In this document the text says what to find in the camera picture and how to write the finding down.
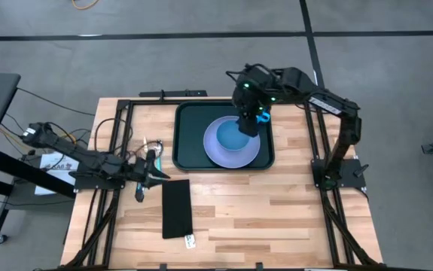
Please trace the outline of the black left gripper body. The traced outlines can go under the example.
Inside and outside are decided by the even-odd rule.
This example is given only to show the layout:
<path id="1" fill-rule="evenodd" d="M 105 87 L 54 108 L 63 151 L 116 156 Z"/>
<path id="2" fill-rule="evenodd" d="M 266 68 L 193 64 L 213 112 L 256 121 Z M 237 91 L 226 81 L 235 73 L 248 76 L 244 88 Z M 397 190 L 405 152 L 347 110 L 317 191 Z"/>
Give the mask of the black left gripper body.
<path id="1" fill-rule="evenodd" d="M 138 157 L 134 163 L 128 163 L 125 168 L 125 178 L 127 181 L 149 184 L 150 178 L 146 168 L 146 161 Z"/>

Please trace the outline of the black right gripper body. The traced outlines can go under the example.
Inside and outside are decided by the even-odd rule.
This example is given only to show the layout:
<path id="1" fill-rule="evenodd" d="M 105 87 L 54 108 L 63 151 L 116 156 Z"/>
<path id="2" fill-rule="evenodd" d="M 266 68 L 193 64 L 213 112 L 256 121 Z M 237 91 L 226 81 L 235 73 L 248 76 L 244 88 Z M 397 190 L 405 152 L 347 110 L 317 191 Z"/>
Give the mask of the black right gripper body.
<path id="1" fill-rule="evenodd" d="M 245 64 L 236 72 L 232 101 L 240 113 L 261 113 L 270 107 L 271 95 L 276 87 L 276 75 L 262 64 Z"/>

